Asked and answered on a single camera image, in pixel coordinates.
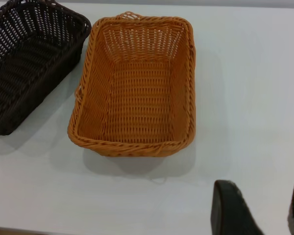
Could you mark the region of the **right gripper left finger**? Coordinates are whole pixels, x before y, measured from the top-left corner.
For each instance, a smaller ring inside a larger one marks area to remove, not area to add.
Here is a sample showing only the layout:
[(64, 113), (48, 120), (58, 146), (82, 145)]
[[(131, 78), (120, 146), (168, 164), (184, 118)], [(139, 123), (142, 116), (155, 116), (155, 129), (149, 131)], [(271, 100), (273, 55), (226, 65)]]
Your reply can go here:
[(211, 230), (214, 235), (262, 235), (242, 192), (232, 181), (214, 183)]

